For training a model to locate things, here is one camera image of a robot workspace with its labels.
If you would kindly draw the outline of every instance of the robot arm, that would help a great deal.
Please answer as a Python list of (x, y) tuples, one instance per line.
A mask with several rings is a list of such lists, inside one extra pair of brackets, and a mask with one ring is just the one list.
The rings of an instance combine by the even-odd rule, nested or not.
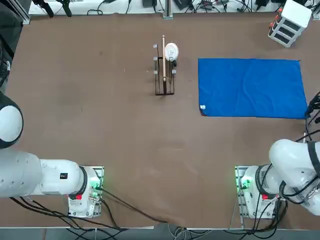
[[(241, 180), (249, 216), (255, 217), (258, 199), (260, 214), (267, 203), (279, 196), (320, 216), (318, 156), (320, 142), (298, 143), (287, 139), (275, 142), (269, 151), (272, 165), (250, 166)], [(271, 204), (263, 217), (270, 218), (274, 207)]]
[(101, 214), (103, 167), (79, 166), (64, 159), (39, 159), (8, 147), (24, 126), (17, 104), (0, 92), (0, 198), (68, 195), (69, 215), (92, 218)]

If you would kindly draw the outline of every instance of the metal bracket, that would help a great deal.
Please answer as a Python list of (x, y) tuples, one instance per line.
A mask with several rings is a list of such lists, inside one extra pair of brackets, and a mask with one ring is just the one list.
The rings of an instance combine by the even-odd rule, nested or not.
[(172, 13), (170, 13), (169, 16), (163, 15), (162, 18), (165, 20), (174, 19), (174, 15)]
[(239, 204), (239, 212), (240, 212), (240, 221), (241, 221), (241, 228), (245, 229), (245, 221), (244, 218), (249, 217), (249, 213), (247, 210), (246, 200), (241, 187), (241, 178), (245, 175), (246, 170), (249, 166), (235, 166), (235, 182), (236, 182), (236, 190), (237, 190), (237, 201)]

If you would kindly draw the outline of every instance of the electronic equipment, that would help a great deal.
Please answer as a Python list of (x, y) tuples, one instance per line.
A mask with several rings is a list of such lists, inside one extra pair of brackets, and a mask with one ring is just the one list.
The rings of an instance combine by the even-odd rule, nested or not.
[(176, 4), (176, 6), (179, 8), (179, 10), (192, 6), (191, 0), (173, 0), (173, 1)]
[(157, 0), (142, 0), (142, 6), (144, 8), (151, 8), (157, 6)]

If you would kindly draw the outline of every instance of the black cable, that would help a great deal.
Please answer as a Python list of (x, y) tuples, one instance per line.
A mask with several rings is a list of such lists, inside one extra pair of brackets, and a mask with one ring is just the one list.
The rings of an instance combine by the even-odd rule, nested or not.
[(196, 13), (197, 12), (197, 10), (199, 9), (199, 7), (200, 7), (200, 3), (198, 3), (197, 5), (196, 5), (196, 8), (195, 8), (195, 10), (194, 11), (192, 11), (191, 13)]
[(308, 124), (307, 124), (307, 119), (308, 117), (305, 118), (304, 122), (305, 122), (305, 132), (306, 132), (306, 135), (309, 137), (310, 141), (312, 141), (312, 138), (311, 138), (311, 135), (309, 133), (309, 128), (308, 128)]
[(70, 233), (73, 233), (74, 235), (77, 235), (78, 237), (75, 239), (75, 240), (78, 240), (78, 239), (84, 239), (84, 240), (90, 240), (89, 238), (86, 238), (84, 237), (83, 235), (86, 234), (87, 232), (83, 232), (82, 234), (78, 234), (74, 231), (71, 231), (70, 229), (66, 228), (65, 230), (69, 231)]
[(208, 232), (208, 230), (204, 231), (204, 232), (196, 232), (196, 231), (193, 231), (193, 230), (188, 230), (190, 233), (193, 233), (193, 234), (205, 234)]
[[(37, 201), (32, 200), (35, 204), (39, 205), (40, 207), (37, 207), (35, 205), (32, 205), (31, 203), (27, 202), (22, 196), (20, 197), (20, 199), (29, 207), (34, 208), (34, 209), (38, 209), (38, 210), (42, 210), (42, 211), (46, 211), (46, 212), (50, 212), (53, 215), (55, 215), (56, 217), (60, 218), (62, 221), (64, 221), (67, 225), (69, 225), (71, 228), (76, 229), (76, 230), (83, 230), (86, 231), (85, 229), (83, 229), (82, 227), (80, 227), (76, 221), (74, 221), (71, 217), (58, 212), (58, 211), (51, 211), (48, 208), (44, 207), (43, 205), (41, 205), (40, 203), (38, 203)], [(68, 218), (69, 220), (71, 220), (78, 228), (72, 226), (68, 221), (64, 220), (63, 217)]]
[(192, 9), (194, 10), (194, 9), (195, 9), (195, 7), (194, 7), (194, 1), (195, 1), (195, 0), (192, 0), (191, 4), (188, 5), (188, 7), (186, 8), (186, 10), (185, 10), (184, 13), (188, 12), (189, 9), (190, 9), (190, 10), (192, 10)]
[[(19, 202), (17, 199), (15, 199), (15, 198), (13, 198), (13, 197), (10, 197), (10, 199), (12, 199), (12, 200), (13, 200), (14, 202), (16, 202), (17, 204), (21, 205), (23, 208), (26, 208), (26, 209), (31, 210), (31, 211), (36, 212), (36, 213), (40, 213), (40, 214), (43, 214), (43, 215), (51, 216), (50, 214), (46, 214), (45, 212), (41, 212), (41, 211), (38, 211), (38, 210), (42, 210), (42, 211), (46, 211), (46, 212), (51, 212), (51, 213), (53, 214), (53, 217), (57, 217), (57, 218), (63, 220), (63, 221), (64, 221), (66, 224), (68, 224), (71, 228), (76, 229), (76, 230), (83, 230), (84, 232), (83, 232), (82, 234), (77, 234), (77, 233), (71, 231), (70, 229), (66, 229), (66, 230), (68, 230), (69, 232), (77, 235), (77, 236), (78, 236), (77, 239), (82, 238), (82, 239), (85, 239), (85, 240), (89, 240), (89, 239), (83, 237), (83, 235), (84, 235), (85, 233), (87, 233), (87, 232), (91, 232), (91, 231), (94, 230), (94, 229), (83, 229), (82, 227), (80, 227), (80, 226), (72, 219), (72, 218), (77, 218), (77, 217), (67, 216), (67, 215), (65, 215), (65, 214), (63, 214), (63, 213), (61, 213), (61, 212), (58, 212), (58, 211), (52, 211), (52, 210), (46, 208), (45, 206), (41, 205), (40, 203), (38, 203), (38, 202), (35, 201), (35, 200), (32, 200), (32, 201), (33, 201), (34, 203), (38, 204), (40, 207), (37, 207), (37, 206), (34, 206), (34, 205), (30, 204), (30, 203), (27, 202), (23, 197), (20, 197), (20, 199), (21, 199), (26, 205), (28, 205), (28, 206), (30, 206), (30, 207), (32, 207), (32, 208), (29, 208), (29, 207), (23, 205), (23, 203)], [(75, 225), (77, 225), (78, 228), (72, 226), (69, 222), (67, 222), (67, 221), (64, 220), (63, 218), (68, 218), (68, 219), (70, 219), (71, 221), (74, 222)], [(103, 233), (105, 233), (105, 234), (107, 234), (107, 235), (109, 235), (110, 238), (113, 238), (114, 240), (117, 240), (117, 239), (115, 238), (115, 235), (116, 235), (116, 234), (115, 234), (115, 235), (112, 235), (111, 233), (109, 233), (109, 232), (107, 232), (107, 231), (104, 231), (104, 230), (102, 230), (102, 229), (99, 229), (99, 228), (98, 228), (97, 230), (100, 231), (100, 232), (103, 232)], [(126, 230), (127, 230), (127, 229), (118, 230), (118, 231), (119, 231), (118, 233), (121, 233), (121, 232), (126, 231)]]
[(217, 10), (219, 13), (221, 13), (221, 12), (219, 11), (219, 9), (216, 8), (215, 6), (212, 6), (212, 8), (215, 9), (215, 10)]
[(224, 12), (227, 12), (227, 4), (225, 5), (224, 4), (224, 2), (223, 2), (224, 0), (221, 0), (221, 3), (222, 3), (222, 6), (223, 6), (223, 9), (224, 9)]
[(127, 231), (127, 230), (129, 230), (129, 229), (125, 229), (125, 230), (119, 231), (119, 232), (117, 232), (116, 234), (114, 234), (114, 235), (112, 235), (112, 236), (109, 236), (109, 237), (107, 237), (107, 238), (103, 238), (103, 239), (101, 239), (101, 240), (109, 240), (109, 239), (114, 238), (114, 237), (117, 236), (118, 234), (120, 234), (120, 233), (122, 233), (122, 232), (124, 232), (124, 231)]
[(125, 11), (125, 14), (127, 14), (128, 11), (129, 11), (130, 3), (131, 3), (131, 0), (128, 0), (128, 7), (127, 7), (127, 9), (126, 9), (126, 11)]
[(312, 123), (313, 120), (320, 114), (320, 110), (311, 118), (311, 120), (308, 122), (307, 127)]
[(88, 16), (90, 12), (97, 12), (97, 14), (99, 16), (102, 16), (104, 14), (103, 11), (101, 11), (99, 8), (101, 7), (102, 4), (106, 4), (107, 1), (106, 0), (103, 0), (102, 2), (100, 2), (99, 6), (97, 9), (89, 9), (87, 12), (86, 12), (86, 15)]
[(231, 232), (231, 231), (227, 231), (227, 230), (223, 230), (225, 233), (227, 234), (233, 234), (233, 235), (243, 235), (245, 234), (244, 232)]
[(305, 136), (302, 136), (302, 137), (298, 138), (298, 139), (295, 140), (295, 141), (296, 141), (296, 142), (300, 142), (301, 140), (303, 140), (303, 139), (305, 139), (305, 138), (307, 138), (307, 137), (309, 137), (309, 136), (312, 136), (313, 134), (319, 133), (319, 132), (320, 132), (320, 129), (315, 130), (315, 131), (312, 131), (312, 132), (310, 132), (309, 134), (306, 134)]
[(252, 12), (252, 9), (251, 9), (247, 4), (245, 4), (243, 1), (232, 0), (232, 1), (229, 1), (229, 3), (230, 3), (230, 2), (233, 2), (233, 1), (236, 1), (236, 2), (238, 2), (238, 3), (241, 3), (243, 6), (245, 6), (245, 7), (248, 8), (248, 11), (249, 11), (249, 12)]
[[(39, 213), (39, 214), (43, 214), (43, 215), (46, 215), (46, 216), (50, 216), (50, 217), (57, 217), (56, 215), (54, 215), (52, 213), (47, 213), (47, 212), (43, 212), (43, 211), (36, 210), (36, 209), (31, 208), (31, 207), (28, 207), (28, 206), (24, 205), (23, 203), (19, 202), (18, 200), (16, 200), (14, 197), (10, 197), (10, 199), (13, 200), (16, 204), (18, 204), (21, 207), (23, 207), (25, 209), (28, 209), (30, 211), (33, 211), (33, 212), (36, 212), (36, 213)], [(103, 226), (103, 227), (106, 227), (106, 228), (111, 228), (111, 229), (117, 230), (113, 226), (110, 226), (110, 225), (107, 225), (107, 224), (103, 224), (103, 223), (100, 223), (100, 222), (96, 222), (96, 221), (91, 221), (91, 220), (88, 220), (86, 218), (81, 218), (81, 217), (76, 217), (76, 216), (68, 216), (68, 218), (78, 219), (78, 220), (81, 220), (81, 221), (84, 221), (84, 222), (88, 222), (88, 223), (91, 223), (91, 224), (96, 224), (96, 225), (100, 225), (100, 226)]]
[[(263, 175), (262, 181), (261, 181), (261, 186), (263, 186), (263, 185), (264, 185), (264, 182), (265, 182), (265, 179), (266, 179), (267, 173), (268, 173), (268, 172), (269, 172), (269, 170), (271, 169), (271, 166), (272, 166), (272, 164), (270, 164), (270, 165), (268, 166), (268, 168), (266, 169), (266, 171), (265, 171), (265, 173), (264, 173), (264, 175)], [(252, 230), (254, 230), (254, 229), (255, 229), (255, 227), (256, 227), (257, 214), (258, 214), (258, 207), (259, 207), (260, 196), (261, 196), (261, 193), (259, 192), (258, 201), (257, 201), (257, 203), (256, 203), (255, 216), (254, 216), (254, 223), (253, 223), (253, 228), (252, 228)]]
[(54, 15), (56, 15), (57, 13), (59, 13), (60, 10), (62, 9), (62, 7), (63, 7), (63, 5), (60, 7), (60, 9), (59, 9)]
[(145, 216), (145, 217), (148, 218), (148, 219), (151, 219), (151, 220), (153, 220), (153, 221), (155, 221), (155, 222), (158, 222), (158, 223), (166, 223), (166, 224), (168, 223), (167, 221), (164, 221), (164, 220), (161, 220), (161, 219), (157, 219), (157, 218), (155, 218), (155, 217), (153, 217), (153, 216), (150, 216), (149, 214), (147, 214), (147, 213), (141, 211), (140, 209), (138, 209), (138, 208), (130, 205), (129, 203), (123, 201), (123, 200), (120, 199), (119, 197), (115, 196), (115, 195), (112, 194), (111, 192), (109, 192), (109, 191), (107, 191), (107, 190), (105, 190), (105, 189), (103, 189), (103, 188), (101, 188), (101, 187), (96, 187), (96, 189), (97, 189), (97, 190), (101, 190), (101, 191), (105, 192), (106, 194), (112, 196), (113, 198), (117, 199), (117, 200), (120, 201), (121, 203), (125, 204), (127, 207), (135, 210), (136, 212), (140, 213), (141, 215)]
[(115, 221), (115, 219), (114, 219), (114, 216), (112, 215), (112, 212), (111, 212), (111, 209), (110, 209), (109, 205), (108, 205), (107, 202), (106, 202), (105, 200), (103, 200), (102, 198), (101, 198), (100, 200), (101, 200), (101, 202), (105, 205), (105, 207), (106, 207), (106, 209), (107, 209), (107, 211), (108, 211), (108, 213), (109, 213), (111, 222), (113, 223), (113, 226), (114, 226), (115, 228), (117, 228), (118, 230), (120, 230), (120, 227), (116, 224), (116, 221)]
[(315, 176), (307, 185), (305, 185), (301, 190), (297, 191), (294, 194), (283, 194), (283, 196), (285, 197), (294, 197), (297, 196), (299, 194), (301, 194), (304, 190), (306, 190), (311, 184), (313, 184), (315, 182), (315, 180), (318, 179), (318, 176)]
[(115, 238), (115, 236), (112, 235), (111, 233), (109, 233), (109, 232), (107, 232), (107, 231), (105, 231), (105, 230), (103, 230), (103, 229), (99, 229), (99, 228), (97, 228), (97, 230), (100, 231), (100, 232), (103, 232), (103, 233), (107, 234), (110, 238), (112, 238), (112, 239), (114, 239), (114, 240), (117, 240), (117, 239)]
[[(270, 164), (269, 166), (268, 166), (268, 168), (266, 169), (266, 171), (265, 171), (265, 173), (264, 173), (264, 176), (263, 176), (263, 178), (262, 178), (262, 181), (261, 181), (261, 185), (263, 185), (264, 184), (264, 181), (265, 181), (265, 179), (266, 179), (266, 176), (267, 176), (267, 173), (268, 173), (268, 171), (271, 169), (271, 166), (272, 166), (272, 164)], [(259, 223), (260, 223), (260, 220), (261, 220), (261, 218), (262, 218), (262, 216), (263, 216), (263, 213), (266, 211), (266, 209), (267, 209), (267, 207), (271, 204), (271, 202), (263, 209), (263, 211), (261, 212), (261, 214), (260, 214), (260, 217), (259, 217), (259, 220), (258, 220), (258, 222), (257, 222), (257, 215), (258, 215), (258, 207), (259, 207), (259, 201), (260, 201), (260, 196), (261, 196), (261, 193), (259, 193), (259, 196), (258, 196), (258, 201), (257, 201), (257, 205), (256, 205), (256, 210), (255, 210), (255, 212), (256, 212), (256, 214), (255, 214), (255, 216), (254, 216), (254, 223), (253, 223), (253, 227), (252, 227), (252, 229), (251, 230), (244, 230), (244, 231), (246, 231), (246, 232), (243, 232), (243, 233), (239, 233), (239, 232), (229, 232), (229, 231), (226, 231), (226, 230), (223, 230), (224, 232), (226, 232), (226, 233), (228, 233), (228, 234), (233, 234), (233, 235), (242, 235), (242, 237), (239, 239), (239, 240), (242, 240), (242, 239), (244, 239), (247, 235), (254, 235), (255, 237), (257, 237), (257, 238), (260, 238), (260, 239), (267, 239), (267, 238), (271, 238), (274, 234), (275, 234), (275, 232), (276, 232), (276, 230), (277, 230), (277, 227), (278, 227), (278, 224), (279, 224), (279, 219), (277, 219), (277, 222), (276, 222), (276, 224), (274, 225), (274, 219), (272, 220), (272, 222), (271, 222), (271, 224), (268, 226), (268, 227), (266, 227), (266, 228), (263, 228), (263, 229), (258, 229), (258, 226), (259, 226)], [(284, 212), (281, 216), (281, 220), (282, 220), (282, 218), (283, 218), (283, 216), (286, 214), (286, 212)], [(270, 236), (267, 236), (267, 237), (260, 237), (260, 236), (257, 236), (257, 235), (255, 235), (256, 233), (262, 233), (262, 232), (268, 232), (268, 231), (270, 231), (270, 230), (274, 230), (274, 232), (270, 235)]]
[(83, 232), (83, 233), (81, 233), (80, 234), (80, 236), (78, 236), (75, 240), (78, 240), (78, 239), (80, 239), (83, 235), (85, 235), (87, 232), (85, 231), (85, 232)]
[(203, 5), (202, 8), (205, 10), (206, 13), (208, 13), (207, 8), (206, 8), (203, 0), (201, 0), (200, 5)]
[(302, 201), (294, 201), (291, 198), (285, 196), (284, 195), (284, 190), (285, 190), (286, 185), (287, 184), (284, 181), (282, 181), (281, 184), (280, 184), (279, 195), (280, 195), (281, 198), (284, 198), (284, 199), (288, 200), (289, 202), (291, 202), (291, 203), (293, 203), (295, 205), (301, 205), (301, 204), (304, 204), (307, 201), (306, 197), (304, 199), (302, 199)]

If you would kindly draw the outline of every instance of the white label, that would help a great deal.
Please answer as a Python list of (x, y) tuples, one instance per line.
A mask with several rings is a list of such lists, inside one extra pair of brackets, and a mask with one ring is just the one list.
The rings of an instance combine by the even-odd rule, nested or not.
[(69, 204), (74, 206), (74, 205), (78, 205), (77, 200), (69, 200)]

